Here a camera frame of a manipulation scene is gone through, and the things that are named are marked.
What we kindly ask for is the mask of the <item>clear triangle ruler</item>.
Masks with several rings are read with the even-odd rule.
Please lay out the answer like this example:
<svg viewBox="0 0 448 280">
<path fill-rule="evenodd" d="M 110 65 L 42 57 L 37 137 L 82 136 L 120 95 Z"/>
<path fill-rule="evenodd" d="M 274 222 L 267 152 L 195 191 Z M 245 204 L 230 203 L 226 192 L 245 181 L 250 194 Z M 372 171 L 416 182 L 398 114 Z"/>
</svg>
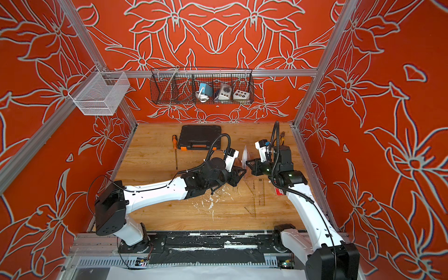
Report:
<svg viewBox="0 0 448 280">
<path fill-rule="evenodd" d="M 252 197 L 256 197 L 256 189 L 255 189 L 254 180 L 249 180 L 249 179 L 244 178 L 242 184 L 247 187 L 247 189 L 250 191 Z"/>
</svg>

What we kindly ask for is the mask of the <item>clear straight ruler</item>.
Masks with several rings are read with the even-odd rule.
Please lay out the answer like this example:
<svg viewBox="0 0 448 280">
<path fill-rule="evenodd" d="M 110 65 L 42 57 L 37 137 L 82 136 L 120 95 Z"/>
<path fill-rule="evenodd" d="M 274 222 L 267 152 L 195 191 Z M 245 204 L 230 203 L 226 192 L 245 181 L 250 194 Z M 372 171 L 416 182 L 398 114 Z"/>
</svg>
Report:
<svg viewBox="0 0 448 280">
<path fill-rule="evenodd" d="M 259 206 L 264 207 L 266 205 L 265 180 L 263 178 L 260 178 L 258 179 L 257 183 Z"/>
</svg>

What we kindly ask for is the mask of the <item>red ruler set package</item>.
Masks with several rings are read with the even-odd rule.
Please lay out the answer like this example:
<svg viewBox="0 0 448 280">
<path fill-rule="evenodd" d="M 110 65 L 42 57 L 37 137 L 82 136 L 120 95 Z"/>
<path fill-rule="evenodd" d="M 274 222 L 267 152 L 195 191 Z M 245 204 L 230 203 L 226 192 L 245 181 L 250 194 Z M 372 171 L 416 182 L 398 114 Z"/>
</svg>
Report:
<svg viewBox="0 0 448 280">
<path fill-rule="evenodd" d="M 278 195 L 278 196 L 284 196 L 285 195 L 283 190 L 281 190 L 281 189 L 279 189 L 277 187 L 275 187 L 274 189 L 275 189 L 276 195 Z"/>
<path fill-rule="evenodd" d="M 242 156 L 241 156 L 241 167 L 242 168 L 244 168 L 244 169 L 247 168 L 246 162 L 248 161 L 248 159 L 249 159 L 249 153 L 247 150 L 247 146 L 245 145 Z"/>
</svg>

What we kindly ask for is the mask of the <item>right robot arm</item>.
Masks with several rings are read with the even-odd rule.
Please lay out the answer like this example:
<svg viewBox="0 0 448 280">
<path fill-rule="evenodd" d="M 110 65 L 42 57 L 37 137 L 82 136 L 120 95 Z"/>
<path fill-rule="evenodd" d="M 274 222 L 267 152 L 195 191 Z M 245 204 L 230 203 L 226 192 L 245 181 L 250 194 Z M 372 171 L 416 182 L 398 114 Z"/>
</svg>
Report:
<svg viewBox="0 0 448 280">
<path fill-rule="evenodd" d="M 332 227 L 316 202 L 302 172 L 294 169 L 289 147 L 282 145 L 279 122 L 270 140 L 255 143 L 260 156 L 246 161 L 252 175 L 266 175 L 273 186 L 285 193 L 301 217 L 308 238 L 288 225 L 277 226 L 281 247 L 290 250 L 304 265 L 308 280 L 355 280 L 360 254 Z"/>
</svg>

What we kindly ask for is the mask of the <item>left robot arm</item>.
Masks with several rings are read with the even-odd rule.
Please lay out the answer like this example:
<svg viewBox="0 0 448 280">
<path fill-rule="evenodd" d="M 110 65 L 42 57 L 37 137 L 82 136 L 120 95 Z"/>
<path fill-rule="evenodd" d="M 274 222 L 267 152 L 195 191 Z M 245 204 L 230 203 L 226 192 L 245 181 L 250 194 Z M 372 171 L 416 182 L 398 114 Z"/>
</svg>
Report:
<svg viewBox="0 0 448 280">
<path fill-rule="evenodd" d="M 147 231 L 130 214 L 169 201 L 188 200 L 214 193 L 225 184 L 236 187 L 247 170 L 234 166 L 234 159 L 212 158 L 191 170 L 180 171 L 173 179 L 146 185 L 108 184 L 94 203 L 96 234 L 114 235 L 127 246 L 148 243 Z"/>
</svg>

